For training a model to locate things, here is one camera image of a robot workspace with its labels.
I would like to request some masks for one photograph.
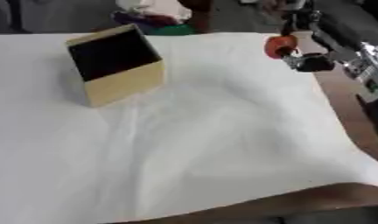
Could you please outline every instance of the open box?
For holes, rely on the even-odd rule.
[[[162,58],[133,24],[70,39],[66,44],[92,107],[163,83]]]

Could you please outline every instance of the yellow box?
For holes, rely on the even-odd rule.
[[[66,44],[92,107],[163,84],[162,58],[133,24],[70,39]]]

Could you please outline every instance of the orange ball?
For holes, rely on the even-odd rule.
[[[278,36],[271,37],[265,44],[265,53],[272,59],[279,60],[282,58],[279,50],[285,48],[288,51],[293,52],[298,46],[298,39],[295,36]]]

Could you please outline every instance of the white cloth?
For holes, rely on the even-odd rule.
[[[144,15],[164,15],[178,22],[191,18],[192,11],[177,0],[115,0],[126,11],[136,11]]]
[[[104,108],[81,104],[73,36],[0,36],[0,223],[134,221],[378,186],[378,162],[313,75],[264,55],[267,34],[152,37],[166,84]]]

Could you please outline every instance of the dark floor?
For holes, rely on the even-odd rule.
[[[214,0],[213,32],[277,32],[278,21],[264,16],[237,0]],[[353,0],[321,0],[321,9],[347,21],[365,38],[378,43],[378,23]],[[92,32],[117,26],[110,13],[117,10],[114,0],[27,0],[23,1],[24,28],[30,32]],[[0,0],[0,33],[14,33],[7,23],[7,5]],[[218,224],[377,224],[377,208],[356,208],[326,213],[297,214],[283,218],[218,221]]]

